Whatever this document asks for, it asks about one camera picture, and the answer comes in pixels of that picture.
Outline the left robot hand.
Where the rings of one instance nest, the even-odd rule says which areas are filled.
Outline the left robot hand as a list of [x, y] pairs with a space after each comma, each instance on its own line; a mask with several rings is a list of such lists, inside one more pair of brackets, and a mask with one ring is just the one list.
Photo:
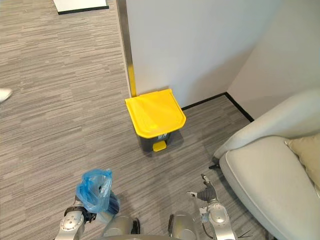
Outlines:
[[92, 221], [96, 220], [97, 214], [88, 211], [84, 207], [83, 202], [77, 196], [74, 197], [73, 206], [75, 207], [76, 211], [80, 211], [82, 213], [84, 218], [84, 223], [87, 223], [87, 222], [91, 223]]

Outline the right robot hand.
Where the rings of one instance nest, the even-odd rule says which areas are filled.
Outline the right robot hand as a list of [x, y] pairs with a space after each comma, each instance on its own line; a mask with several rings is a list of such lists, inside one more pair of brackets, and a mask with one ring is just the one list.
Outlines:
[[209, 204], [214, 201], [217, 202], [218, 201], [217, 193], [211, 181], [203, 173], [201, 174], [201, 178], [203, 179], [203, 184], [205, 185], [205, 188], [198, 192], [188, 191], [187, 194], [193, 198], [199, 199]]

